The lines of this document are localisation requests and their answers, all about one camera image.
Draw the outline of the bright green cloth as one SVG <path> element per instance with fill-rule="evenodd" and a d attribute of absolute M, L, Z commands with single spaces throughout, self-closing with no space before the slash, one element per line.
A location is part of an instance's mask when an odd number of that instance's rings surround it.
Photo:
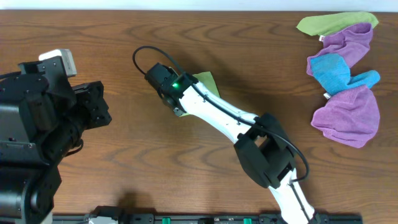
<path fill-rule="evenodd" d="M 201 90 L 201 92 L 204 95 L 208 95 L 209 92 L 211 92 L 214 96 L 217 96 L 218 98 L 221 98 L 220 93 L 218 91 L 218 87 L 216 86 L 215 79 L 213 78 L 213 75 L 211 72 L 201 72 L 197 74 L 193 74 L 193 77 L 198 79 L 199 82 L 203 84 L 207 88 L 207 90 Z M 180 111 L 180 115 L 178 117 L 183 117 L 183 116 L 188 116 L 189 113 L 186 110 L 186 106 L 191 106 L 191 105 L 202 105 L 203 103 L 206 103 L 206 100 L 203 99 L 193 88 L 189 87 L 187 88 L 187 91 L 183 92 L 183 97 L 182 99 L 179 99 L 183 109 L 185 112 Z"/>

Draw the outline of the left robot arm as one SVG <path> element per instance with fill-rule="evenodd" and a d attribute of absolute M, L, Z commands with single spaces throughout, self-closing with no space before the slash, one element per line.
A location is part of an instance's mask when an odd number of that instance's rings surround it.
<path fill-rule="evenodd" d="M 82 134 L 111 122 L 101 82 L 71 86 L 59 56 L 1 76 L 1 222 L 41 223 L 61 184 L 58 165 Z"/>

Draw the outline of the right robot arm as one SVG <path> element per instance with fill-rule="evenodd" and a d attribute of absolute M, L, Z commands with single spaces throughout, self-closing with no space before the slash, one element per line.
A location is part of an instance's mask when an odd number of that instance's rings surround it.
<path fill-rule="evenodd" d="M 166 72 L 148 79 L 177 116 L 194 115 L 224 134 L 234 146 L 243 171 L 269 189 L 286 223 L 316 223 L 315 209 L 299 185 L 295 156 L 303 154 L 289 141 L 271 114 L 258 116 L 221 99 L 210 72 L 177 75 Z"/>

